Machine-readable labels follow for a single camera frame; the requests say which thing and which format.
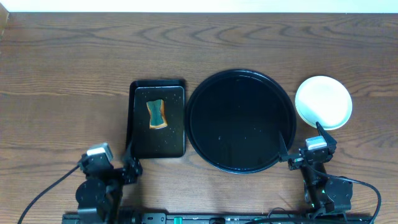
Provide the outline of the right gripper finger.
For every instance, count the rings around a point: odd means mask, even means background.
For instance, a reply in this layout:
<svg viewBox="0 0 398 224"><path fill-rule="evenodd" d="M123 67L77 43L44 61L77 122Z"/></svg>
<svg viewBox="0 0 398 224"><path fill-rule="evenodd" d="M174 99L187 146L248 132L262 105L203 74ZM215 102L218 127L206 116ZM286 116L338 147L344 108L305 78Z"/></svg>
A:
<svg viewBox="0 0 398 224"><path fill-rule="evenodd" d="M283 135L281 132L279 132L279 161L286 162L288 160L288 150L286 148Z"/></svg>
<svg viewBox="0 0 398 224"><path fill-rule="evenodd" d="M337 141L324 130L323 126L318 121L316 122L316 126L319 135L325 139L329 152L335 152Z"/></svg>

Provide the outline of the light blue plate top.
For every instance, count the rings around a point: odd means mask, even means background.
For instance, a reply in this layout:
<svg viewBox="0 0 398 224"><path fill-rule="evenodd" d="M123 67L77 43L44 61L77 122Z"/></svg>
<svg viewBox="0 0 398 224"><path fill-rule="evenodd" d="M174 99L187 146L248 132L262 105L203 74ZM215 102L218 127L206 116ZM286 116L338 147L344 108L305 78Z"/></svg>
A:
<svg viewBox="0 0 398 224"><path fill-rule="evenodd" d="M325 130L344 126L351 117L353 102L346 87L328 76L306 79L295 94L298 115L310 126Z"/></svg>

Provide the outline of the green orange sponge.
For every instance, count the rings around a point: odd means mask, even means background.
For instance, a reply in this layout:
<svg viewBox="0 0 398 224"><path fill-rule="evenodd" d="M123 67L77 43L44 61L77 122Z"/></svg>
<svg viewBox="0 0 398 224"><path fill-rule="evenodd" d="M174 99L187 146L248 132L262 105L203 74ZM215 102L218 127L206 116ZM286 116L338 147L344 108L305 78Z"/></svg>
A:
<svg viewBox="0 0 398 224"><path fill-rule="evenodd" d="M168 126L165 117L165 103L164 100L148 101L146 103L150 115L149 128L162 129Z"/></svg>

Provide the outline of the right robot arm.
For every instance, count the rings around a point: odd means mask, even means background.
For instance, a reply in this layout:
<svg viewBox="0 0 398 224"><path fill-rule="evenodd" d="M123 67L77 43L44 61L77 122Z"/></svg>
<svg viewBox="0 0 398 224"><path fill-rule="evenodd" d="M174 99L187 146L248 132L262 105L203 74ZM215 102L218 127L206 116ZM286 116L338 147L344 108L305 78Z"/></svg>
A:
<svg viewBox="0 0 398 224"><path fill-rule="evenodd" d="M353 183L342 177L328 175L324 164L331 161L336 140L316 123L318 136L305 140L296 154L289 154L284 139L279 136L279 161L288 163L290 170L299 170L304 182L305 201L312 207L307 218L327 215L345 216L351 209Z"/></svg>

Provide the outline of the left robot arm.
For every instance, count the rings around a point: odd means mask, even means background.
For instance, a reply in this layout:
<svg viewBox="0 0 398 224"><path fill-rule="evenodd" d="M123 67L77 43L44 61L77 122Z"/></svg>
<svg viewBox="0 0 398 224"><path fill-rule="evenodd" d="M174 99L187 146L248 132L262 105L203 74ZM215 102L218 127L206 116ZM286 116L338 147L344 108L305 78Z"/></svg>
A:
<svg viewBox="0 0 398 224"><path fill-rule="evenodd" d="M129 143L123 155L122 168L114 168L108 143L90 147L81 156L78 166L86 180L76 190L78 216L81 223L124 223L119 216L123 187L135 184L142 175L142 166Z"/></svg>

